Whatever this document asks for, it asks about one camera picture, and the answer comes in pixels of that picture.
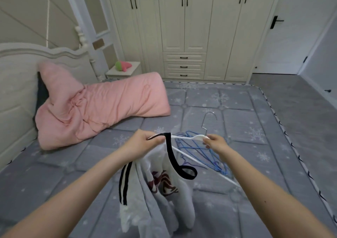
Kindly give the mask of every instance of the pink and green plush toy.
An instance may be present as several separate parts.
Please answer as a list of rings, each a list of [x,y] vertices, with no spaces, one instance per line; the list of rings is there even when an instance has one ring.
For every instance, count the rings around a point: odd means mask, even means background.
[[[116,70],[126,72],[128,68],[132,67],[132,64],[126,61],[117,61],[115,66]]]

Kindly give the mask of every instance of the dark pillow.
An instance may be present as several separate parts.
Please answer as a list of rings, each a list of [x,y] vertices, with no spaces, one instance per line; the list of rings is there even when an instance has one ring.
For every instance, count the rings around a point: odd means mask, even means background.
[[[37,130],[36,123],[35,123],[35,116],[36,112],[45,103],[45,101],[49,98],[49,92],[47,87],[45,86],[40,72],[37,73],[37,101],[36,101],[36,108],[35,108],[35,115],[33,117],[33,122],[35,125],[35,129]]]

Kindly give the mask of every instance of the pink blanket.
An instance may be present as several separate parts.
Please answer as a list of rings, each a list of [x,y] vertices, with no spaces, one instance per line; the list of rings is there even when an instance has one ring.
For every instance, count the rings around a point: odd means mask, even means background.
[[[170,115],[158,73],[83,85],[53,63],[41,63],[39,70],[49,91],[49,98],[38,109],[35,119],[44,150],[81,142],[130,116]]]

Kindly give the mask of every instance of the white headboard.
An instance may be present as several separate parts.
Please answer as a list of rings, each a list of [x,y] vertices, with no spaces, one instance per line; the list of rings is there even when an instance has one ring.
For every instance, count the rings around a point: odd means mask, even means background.
[[[14,159],[37,132],[37,65],[51,61],[67,68],[82,83],[98,82],[85,48],[49,49],[36,44],[0,44],[0,169]]]

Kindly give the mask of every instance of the metal hook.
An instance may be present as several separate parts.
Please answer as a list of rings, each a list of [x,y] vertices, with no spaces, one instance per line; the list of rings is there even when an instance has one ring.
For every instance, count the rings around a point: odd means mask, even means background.
[[[206,136],[206,134],[207,134],[207,129],[204,127],[204,122],[205,122],[205,117],[206,117],[207,114],[209,114],[209,113],[212,113],[212,114],[215,116],[215,118],[218,120],[218,118],[216,117],[216,114],[215,114],[214,112],[211,112],[211,111],[210,111],[210,112],[207,112],[207,113],[204,115],[204,119],[203,119],[203,123],[201,124],[201,128],[206,130],[205,136]]]

